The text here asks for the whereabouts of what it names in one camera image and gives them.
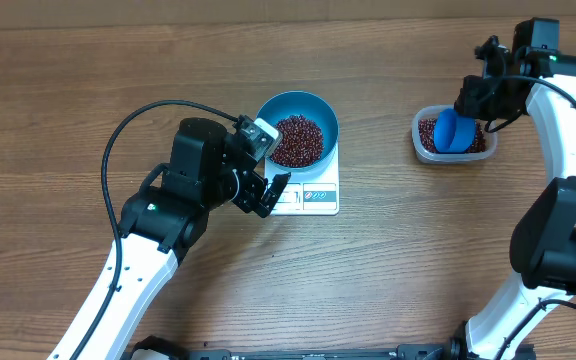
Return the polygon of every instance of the wooden table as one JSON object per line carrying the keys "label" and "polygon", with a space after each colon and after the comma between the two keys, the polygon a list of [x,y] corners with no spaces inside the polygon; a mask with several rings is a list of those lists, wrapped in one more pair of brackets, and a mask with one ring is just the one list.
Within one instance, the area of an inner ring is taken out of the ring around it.
{"label": "wooden table", "polygon": [[[188,348],[384,348],[441,342],[510,273],[515,224],[545,185],[529,118],[493,159],[427,166],[410,122],[477,74],[473,48],[508,45],[521,18],[156,26],[0,32],[0,359],[49,354],[88,295],[111,231],[99,185],[106,141],[128,113],[183,98],[256,114],[302,89],[341,122],[341,212],[259,219],[233,206],[147,311],[150,334]],[[561,48],[576,55],[576,18]],[[179,121],[153,110],[110,161],[117,209],[168,159]],[[576,312],[529,338],[540,359],[576,358]]]}

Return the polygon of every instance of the clear plastic container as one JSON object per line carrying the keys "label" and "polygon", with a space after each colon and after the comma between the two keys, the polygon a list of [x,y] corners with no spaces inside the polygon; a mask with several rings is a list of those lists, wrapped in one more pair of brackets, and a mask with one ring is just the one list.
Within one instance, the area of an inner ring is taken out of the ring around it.
{"label": "clear plastic container", "polygon": [[497,150],[497,133],[489,134],[485,131],[484,139],[486,139],[486,151],[484,152],[472,154],[434,154],[426,150],[421,144],[421,138],[419,136],[419,120],[436,119],[439,117],[440,112],[452,108],[452,105],[429,106],[421,109],[412,120],[412,142],[415,145],[415,152],[417,153],[419,161],[426,164],[459,164],[486,159]]}

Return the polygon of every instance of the blue scoop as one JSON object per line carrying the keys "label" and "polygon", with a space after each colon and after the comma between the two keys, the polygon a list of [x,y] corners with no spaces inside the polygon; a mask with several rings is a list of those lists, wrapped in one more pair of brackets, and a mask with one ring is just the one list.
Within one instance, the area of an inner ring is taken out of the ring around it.
{"label": "blue scoop", "polygon": [[453,109],[439,113],[433,140],[440,153],[464,153],[475,141],[475,120],[460,116]]}

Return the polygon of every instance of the red beans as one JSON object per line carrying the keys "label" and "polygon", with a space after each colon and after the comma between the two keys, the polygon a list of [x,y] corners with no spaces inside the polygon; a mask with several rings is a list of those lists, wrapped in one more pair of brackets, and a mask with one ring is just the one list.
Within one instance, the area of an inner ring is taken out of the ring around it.
{"label": "red beans", "polygon": [[275,126],[284,135],[270,159],[287,167],[314,164],[324,151],[324,136],[314,121],[303,115],[291,115]]}
{"label": "red beans", "polygon": [[[421,145],[430,151],[431,153],[438,154],[437,148],[435,147],[435,141],[433,139],[435,132],[435,125],[437,124],[437,119],[423,119],[419,120],[419,137],[421,139]],[[477,123],[477,128],[475,129],[475,140],[472,145],[466,150],[466,153],[478,153],[486,151],[486,139],[484,138],[484,132],[481,129],[481,124]]]}

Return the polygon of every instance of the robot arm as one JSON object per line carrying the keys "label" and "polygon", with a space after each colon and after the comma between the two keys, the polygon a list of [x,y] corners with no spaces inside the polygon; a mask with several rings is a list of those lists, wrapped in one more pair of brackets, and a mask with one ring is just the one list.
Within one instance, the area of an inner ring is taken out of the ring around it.
{"label": "robot arm", "polygon": [[[241,116],[236,132],[201,118],[181,121],[169,164],[160,164],[123,206],[119,228],[122,269],[101,321],[80,359],[119,359],[144,312],[170,280],[188,249],[206,230],[208,213],[226,201],[266,217],[290,174],[272,185],[255,166],[281,141],[281,133],[262,119]],[[151,183],[162,175],[161,187]],[[97,315],[116,263],[112,249],[97,283],[48,359],[70,359]]]}
{"label": "robot arm", "polygon": [[[515,358],[523,339],[556,307],[542,302],[576,295],[576,108],[543,84],[555,85],[576,101],[576,57],[557,50],[558,36],[557,21],[532,19],[517,25],[512,53],[491,37],[476,52],[486,61],[483,77],[466,77],[455,103],[461,114],[487,121],[512,122],[521,114],[530,115],[550,184],[512,235],[513,273],[483,311],[465,324],[461,337],[466,351],[454,359]],[[495,54],[503,58],[495,59]],[[495,85],[486,77],[502,80]],[[539,306],[542,309],[530,318]]]}

